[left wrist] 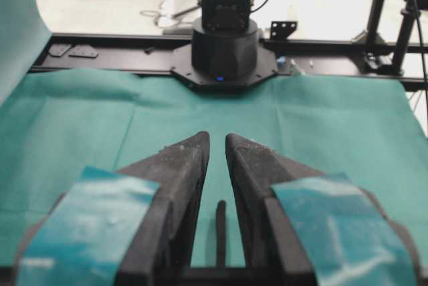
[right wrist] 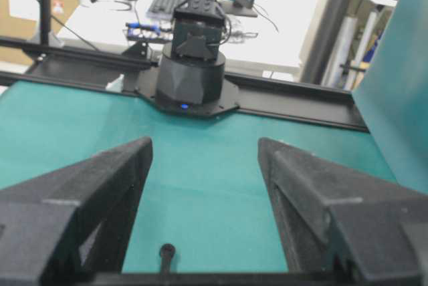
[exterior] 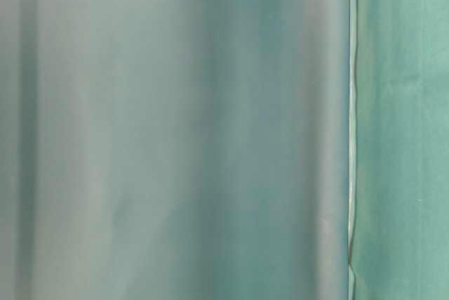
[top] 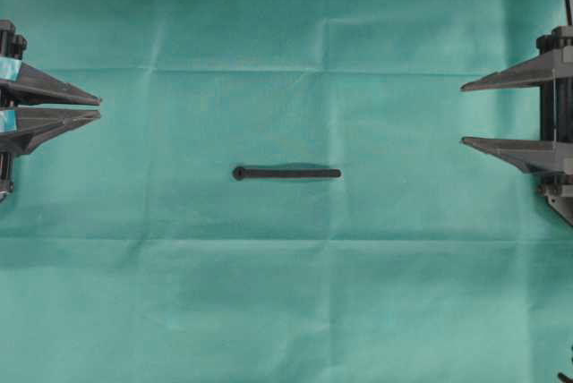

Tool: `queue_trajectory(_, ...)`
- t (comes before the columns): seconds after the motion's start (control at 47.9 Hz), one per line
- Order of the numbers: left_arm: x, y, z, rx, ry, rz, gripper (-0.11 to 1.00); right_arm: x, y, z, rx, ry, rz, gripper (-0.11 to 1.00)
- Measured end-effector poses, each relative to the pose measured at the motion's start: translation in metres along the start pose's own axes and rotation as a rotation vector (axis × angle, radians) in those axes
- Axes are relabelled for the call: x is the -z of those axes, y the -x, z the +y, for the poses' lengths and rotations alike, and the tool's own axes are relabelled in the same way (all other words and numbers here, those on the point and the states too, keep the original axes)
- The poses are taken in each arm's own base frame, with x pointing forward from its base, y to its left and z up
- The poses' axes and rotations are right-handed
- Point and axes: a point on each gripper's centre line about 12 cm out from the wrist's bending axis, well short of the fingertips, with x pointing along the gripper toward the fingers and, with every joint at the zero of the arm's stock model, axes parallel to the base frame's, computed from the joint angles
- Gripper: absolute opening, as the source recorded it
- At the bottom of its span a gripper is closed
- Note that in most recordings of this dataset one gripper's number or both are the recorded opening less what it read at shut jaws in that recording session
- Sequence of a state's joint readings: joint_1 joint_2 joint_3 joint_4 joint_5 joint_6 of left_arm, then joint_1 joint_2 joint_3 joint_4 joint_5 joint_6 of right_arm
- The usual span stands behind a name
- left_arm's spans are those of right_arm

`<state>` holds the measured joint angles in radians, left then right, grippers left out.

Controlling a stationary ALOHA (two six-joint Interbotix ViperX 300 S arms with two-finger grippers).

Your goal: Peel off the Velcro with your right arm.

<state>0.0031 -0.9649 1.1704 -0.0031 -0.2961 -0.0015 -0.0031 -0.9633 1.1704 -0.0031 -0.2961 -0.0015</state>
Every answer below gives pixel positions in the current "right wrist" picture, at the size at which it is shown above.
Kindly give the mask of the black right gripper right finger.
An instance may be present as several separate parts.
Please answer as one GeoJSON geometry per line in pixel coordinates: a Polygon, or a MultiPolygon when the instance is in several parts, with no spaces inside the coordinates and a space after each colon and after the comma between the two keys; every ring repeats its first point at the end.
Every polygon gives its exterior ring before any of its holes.
{"type": "Polygon", "coordinates": [[[427,195],[270,138],[257,159],[288,269],[427,284],[427,195]]]}

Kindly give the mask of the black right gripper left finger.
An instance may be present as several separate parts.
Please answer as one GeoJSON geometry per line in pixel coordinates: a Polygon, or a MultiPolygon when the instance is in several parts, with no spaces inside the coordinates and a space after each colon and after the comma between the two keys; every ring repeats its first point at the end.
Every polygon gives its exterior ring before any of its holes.
{"type": "Polygon", "coordinates": [[[142,137],[1,190],[1,284],[119,273],[152,164],[142,137]]]}

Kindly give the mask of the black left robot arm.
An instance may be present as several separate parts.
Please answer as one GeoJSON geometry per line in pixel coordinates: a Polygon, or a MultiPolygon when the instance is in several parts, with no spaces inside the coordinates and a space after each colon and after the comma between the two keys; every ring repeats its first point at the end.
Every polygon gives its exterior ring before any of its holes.
{"type": "MultiPolygon", "coordinates": [[[[232,0],[250,7],[253,0],[232,0]]],[[[154,100],[172,112],[212,116],[239,107],[239,88],[225,79],[220,47],[231,22],[217,0],[186,0],[173,10],[173,39],[163,48],[154,100]]]]}

